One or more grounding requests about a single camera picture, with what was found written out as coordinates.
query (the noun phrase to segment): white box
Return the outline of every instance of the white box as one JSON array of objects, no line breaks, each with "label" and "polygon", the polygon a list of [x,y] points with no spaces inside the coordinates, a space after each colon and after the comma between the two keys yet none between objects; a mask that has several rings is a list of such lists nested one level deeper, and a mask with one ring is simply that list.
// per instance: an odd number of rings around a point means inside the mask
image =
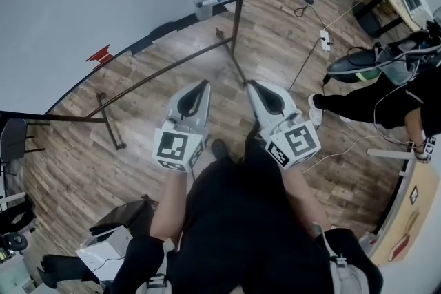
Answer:
[{"label": "white box", "polygon": [[153,159],[162,167],[191,172],[205,148],[202,135],[155,129]]},{"label": "white box", "polygon": [[283,169],[309,160],[320,148],[320,141],[310,120],[271,135],[271,140],[265,146],[268,153]]},{"label": "white box", "polygon": [[76,254],[100,281],[113,280],[132,239],[124,226],[87,239]]}]

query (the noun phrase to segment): red label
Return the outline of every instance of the red label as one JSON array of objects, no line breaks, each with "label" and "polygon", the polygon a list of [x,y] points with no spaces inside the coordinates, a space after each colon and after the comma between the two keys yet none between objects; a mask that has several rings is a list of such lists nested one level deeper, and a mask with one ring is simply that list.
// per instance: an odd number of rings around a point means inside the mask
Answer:
[{"label": "red label", "polygon": [[94,68],[94,70],[98,69],[102,64],[108,62],[111,58],[113,58],[113,55],[109,53],[109,47],[110,44],[107,44],[103,49],[100,49],[98,52],[96,52],[94,55],[92,55],[88,60],[86,61],[99,61],[99,65]]}]

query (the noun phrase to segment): strap buckle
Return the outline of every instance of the strap buckle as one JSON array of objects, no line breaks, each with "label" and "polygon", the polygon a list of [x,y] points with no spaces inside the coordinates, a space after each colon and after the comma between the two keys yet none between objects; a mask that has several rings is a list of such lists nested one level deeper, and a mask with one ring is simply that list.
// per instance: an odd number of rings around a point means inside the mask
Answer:
[{"label": "strap buckle", "polygon": [[167,288],[167,277],[163,274],[157,274],[150,278],[147,289],[150,288]]}]

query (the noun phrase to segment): black chair leg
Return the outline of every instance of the black chair leg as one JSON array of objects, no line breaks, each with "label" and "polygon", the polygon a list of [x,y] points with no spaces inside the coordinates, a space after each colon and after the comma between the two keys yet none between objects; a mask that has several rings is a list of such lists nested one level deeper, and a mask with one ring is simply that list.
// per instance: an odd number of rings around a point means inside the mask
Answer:
[{"label": "black chair leg", "polygon": [[49,123],[28,123],[28,126],[50,126]]},{"label": "black chair leg", "polygon": [[7,176],[17,176],[16,174],[12,174],[9,171],[0,170],[0,174],[5,174]]},{"label": "black chair leg", "polygon": [[34,153],[34,152],[42,152],[42,151],[45,151],[45,150],[46,150],[46,148],[29,149],[29,150],[25,151],[25,153],[26,154],[31,154],[31,153]]}]

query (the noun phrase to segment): table leg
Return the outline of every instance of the table leg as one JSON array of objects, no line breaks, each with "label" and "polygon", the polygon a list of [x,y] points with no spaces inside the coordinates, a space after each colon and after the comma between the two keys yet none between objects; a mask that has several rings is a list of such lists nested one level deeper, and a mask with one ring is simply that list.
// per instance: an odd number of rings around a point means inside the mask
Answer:
[{"label": "table leg", "polygon": [[16,193],[15,195],[7,196],[5,198],[0,199],[0,204],[8,203],[14,200],[18,200],[19,198],[24,198],[26,196],[26,193]]},{"label": "table leg", "polygon": [[360,19],[365,16],[369,11],[374,9],[382,1],[383,0],[371,0],[367,5],[363,6],[363,8],[359,9],[359,11],[357,11],[353,15],[356,17],[356,19]]},{"label": "table leg", "polygon": [[25,153],[26,154],[32,154],[34,152],[42,152],[42,151],[45,151],[45,150],[46,150],[46,148],[27,149],[25,151]]},{"label": "table leg", "polygon": [[402,23],[402,22],[403,22],[402,18],[401,18],[401,17],[398,17],[397,19],[392,20],[391,22],[389,22],[387,25],[384,25],[383,27],[379,28],[379,29],[376,31],[376,35],[377,35],[377,36],[381,36],[383,33],[386,33],[386,32],[389,31],[390,29],[392,29],[392,28],[394,28],[394,27],[400,25],[400,23]]}]

